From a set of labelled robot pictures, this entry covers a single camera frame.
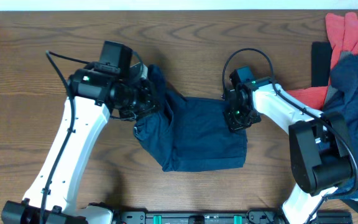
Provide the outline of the navy blue shorts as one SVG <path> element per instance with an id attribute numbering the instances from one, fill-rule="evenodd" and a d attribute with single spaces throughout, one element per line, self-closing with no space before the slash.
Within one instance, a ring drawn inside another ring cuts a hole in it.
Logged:
<path id="1" fill-rule="evenodd" d="M 245 130 L 231 132 L 225 101 L 181 96 L 169 88 L 161 69 L 149 65 L 161 109 L 139 119 L 135 138 L 164 172 L 202 172 L 241 168 L 246 161 Z"/>

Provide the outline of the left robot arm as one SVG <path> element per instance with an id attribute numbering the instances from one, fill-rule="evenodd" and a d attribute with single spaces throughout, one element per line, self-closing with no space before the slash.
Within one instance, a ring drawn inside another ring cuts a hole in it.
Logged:
<path id="1" fill-rule="evenodd" d="M 21 202 L 7 201 L 3 223 L 115 223 L 104 203 L 76 206 L 83 173 L 111 119 L 137 121 L 159 110 L 148 68 L 130 47 L 105 41 L 99 60 L 84 62 L 69 78 L 62 121 L 47 158 Z"/>

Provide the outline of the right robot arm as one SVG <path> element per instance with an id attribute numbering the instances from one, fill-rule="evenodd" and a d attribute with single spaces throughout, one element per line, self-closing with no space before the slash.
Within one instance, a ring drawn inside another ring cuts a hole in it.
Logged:
<path id="1" fill-rule="evenodd" d="M 249 67 L 234 70 L 229 79 L 224 117 L 231 131 L 247 129 L 265 115 L 288 134 L 296 184 L 272 223 L 318 223 L 320 206 L 339 197 L 338 188 L 348 181 L 358 180 L 344 117 L 309 108 L 272 78 L 256 79 Z"/>

